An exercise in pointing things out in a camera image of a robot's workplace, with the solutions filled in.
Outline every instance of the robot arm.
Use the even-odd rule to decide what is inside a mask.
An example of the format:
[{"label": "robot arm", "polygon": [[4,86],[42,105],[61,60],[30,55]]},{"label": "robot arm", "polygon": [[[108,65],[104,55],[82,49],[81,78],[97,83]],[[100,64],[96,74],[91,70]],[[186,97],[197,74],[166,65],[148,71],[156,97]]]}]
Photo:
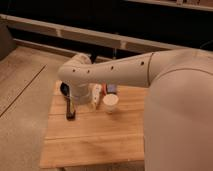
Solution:
[{"label": "robot arm", "polygon": [[190,49],[163,51],[93,65],[87,55],[77,54],[59,69],[59,78],[69,85],[75,102],[86,103],[88,83],[149,87],[166,66],[192,53]]}]

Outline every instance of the paper cup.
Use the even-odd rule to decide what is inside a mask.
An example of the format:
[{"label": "paper cup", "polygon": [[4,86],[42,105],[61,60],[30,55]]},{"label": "paper cup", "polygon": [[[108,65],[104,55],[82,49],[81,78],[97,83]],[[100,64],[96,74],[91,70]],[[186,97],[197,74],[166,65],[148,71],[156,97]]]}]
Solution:
[{"label": "paper cup", "polygon": [[115,94],[107,94],[103,98],[104,108],[107,113],[113,113],[116,110],[118,104],[118,96]]}]

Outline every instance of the cabinet door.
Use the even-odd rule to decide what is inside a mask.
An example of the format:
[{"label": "cabinet door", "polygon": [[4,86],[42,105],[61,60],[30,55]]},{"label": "cabinet door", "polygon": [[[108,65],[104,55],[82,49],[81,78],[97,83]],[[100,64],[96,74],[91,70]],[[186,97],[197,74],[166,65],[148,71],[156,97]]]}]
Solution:
[{"label": "cabinet door", "polygon": [[0,13],[6,14],[9,0],[0,1]]},{"label": "cabinet door", "polygon": [[11,1],[10,15],[87,26],[90,22],[91,0],[15,0]]}]

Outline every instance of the wooden cutting board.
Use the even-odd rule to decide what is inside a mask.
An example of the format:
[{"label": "wooden cutting board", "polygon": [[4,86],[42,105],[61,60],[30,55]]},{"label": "wooden cutting board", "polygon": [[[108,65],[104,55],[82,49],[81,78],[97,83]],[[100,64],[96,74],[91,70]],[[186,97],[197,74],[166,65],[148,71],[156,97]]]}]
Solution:
[{"label": "wooden cutting board", "polygon": [[107,114],[101,102],[77,106],[67,121],[66,101],[56,83],[41,154],[41,168],[84,166],[144,160],[143,111],[147,89],[118,86],[117,111]]}]

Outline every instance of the cable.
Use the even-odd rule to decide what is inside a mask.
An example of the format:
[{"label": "cable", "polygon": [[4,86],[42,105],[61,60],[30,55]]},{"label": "cable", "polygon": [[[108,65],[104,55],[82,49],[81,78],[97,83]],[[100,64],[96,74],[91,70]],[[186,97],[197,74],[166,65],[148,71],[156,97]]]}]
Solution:
[{"label": "cable", "polygon": [[7,4],[7,10],[6,10],[6,17],[5,17],[5,20],[7,20],[7,17],[9,15],[9,11],[10,11],[10,6],[12,4],[12,0],[9,0],[8,1],[8,4]]},{"label": "cable", "polygon": [[210,45],[210,44],[212,44],[213,43],[213,39],[212,40],[209,40],[208,42],[205,42],[204,44],[202,44],[201,46],[200,46],[200,49],[203,49],[206,45]]}]

